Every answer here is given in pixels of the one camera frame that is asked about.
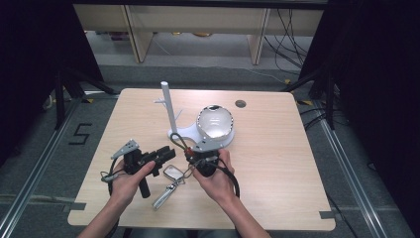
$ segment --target small round object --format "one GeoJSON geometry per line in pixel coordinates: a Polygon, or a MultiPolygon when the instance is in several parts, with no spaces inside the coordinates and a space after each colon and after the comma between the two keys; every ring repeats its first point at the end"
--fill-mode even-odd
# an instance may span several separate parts
{"type": "Polygon", "coordinates": [[[234,118],[226,108],[211,105],[203,108],[197,117],[198,132],[206,138],[223,141],[232,132],[234,118]]]}
{"type": "Polygon", "coordinates": [[[237,107],[239,107],[239,108],[244,108],[244,107],[246,107],[246,106],[247,106],[247,102],[246,102],[246,101],[244,101],[244,100],[237,100],[237,101],[235,102],[235,105],[236,105],[237,107]]]}

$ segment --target forearm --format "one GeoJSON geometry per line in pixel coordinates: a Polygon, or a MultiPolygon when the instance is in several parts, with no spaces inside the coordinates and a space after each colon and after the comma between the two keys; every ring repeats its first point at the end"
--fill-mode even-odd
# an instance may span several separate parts
{"type": "Polygon", "coordinates": [[[243,238],[270,237],[237,197],[234,197],[229,201],[221,202],[219,205],[235,224],[235,227],[243,238]]]}
{"type": "Polygon", "coordinates": [[[126,204],[114,201],[111,198],[78,237],[105,237],[111,231],[111,228],[115,225],[126,207],[126,204]]]}

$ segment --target wooden table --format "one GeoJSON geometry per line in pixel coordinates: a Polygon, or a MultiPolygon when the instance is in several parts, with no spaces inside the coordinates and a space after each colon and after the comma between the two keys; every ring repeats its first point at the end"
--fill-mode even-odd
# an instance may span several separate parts
{"type": "MultiPolygon", "coordinates": [[[[234,117],[235,138],[228,146],[235,176],[241,188],[241,201],[266,230],[333,230],[333,218],[311,148],[291,94],[286,92],[174,90],[170,91],[176,123],[188,127],[208,105],[226,107],[234,117]],[[244,100],[244,108],[236,106],[244,100]]],[[[109,171],[110,157],[130,139],[143,152],[170,145],[176,158],[163,165],[187,169],[180,148],[167,138],[170,128],[166,109],[154,103],[163,99],[160,89],[125,89],[114,108],[103,137],[76,198],[86,203],[84,210],[72,210],[71,225],[87,225],[109,198],[100,172],[109,171]]],[[[153,201],[170,184],[162,174],[147,177],[151,196],[136,194],[121,216],[120,225],[188,229],[234,228],[228,216],[194,177],[180,185],[158,210],[153,201]]]]}

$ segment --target white vertical rod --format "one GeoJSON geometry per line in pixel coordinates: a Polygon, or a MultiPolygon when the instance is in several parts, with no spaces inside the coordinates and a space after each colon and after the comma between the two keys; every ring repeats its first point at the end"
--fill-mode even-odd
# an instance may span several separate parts
{"type": "Polygon", "coordinates": [[[166,105],[167,116],[169,117],[170,128],[172,133],[177,133],[175,115],[173,114],[172,100],[170,99],[169,85],[166,81],[160,83],[161,90],[163,91],[164,104],[166,105]]]}

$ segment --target silver metal part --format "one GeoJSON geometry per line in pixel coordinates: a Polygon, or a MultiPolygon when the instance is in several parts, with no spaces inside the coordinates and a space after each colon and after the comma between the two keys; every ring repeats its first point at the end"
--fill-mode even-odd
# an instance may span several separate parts
{"type": "Polygon", "coordinates": [[[166,187],[166,190],[154,201],[154,210],[158,210],[167,199],[173,194],[173,192],[178,187],[178,181],[174,181],[172,184],[166,187]]]}
{"type": "Polygon", "coordinates": [[[163,171],[164,175],[167,176],[169,179],[173,181],[177,181],[178,183],[184,183],[184,172],[182,172],[179,168],[169,165],[163,171]]]}
{"type": "Polygon", "coordinates": [[[130,139],[129,142],[127,142],[126,145],[124,145],[120,150],[118,150],[112,157],[111,160],[116,160],[120,156],[126,155],[127,153],[130,153],[136,149],[139,148],[139,144],[135,142],[133,139],[130,139]]]}
{"type": "Polygon", "coordinates": [[[114,180],[117,176],[118,176],[118,174],[113,175],[113,176],[108,176],[108,177],[102,177],[101,181],[108,183],[108,182],[111,182],[112,180],[114,180]]]}
{"type": "Polygon", "coordinates": [[[218,157],[209,157],[209,158],[206,158],[205,160],[206,160],[206,162],[212,162],[212,161],[216,161],[217,159],[219,159],[218,157]]]}
{"type": "Polygon", "coordinates": [[[221,148],[223,148],[223,145],[220,144],[220,142],[212,141],[206,138],[198,142],[195,146],[191,147],[192,151],[199,153],[216,151],[221,148]]]}

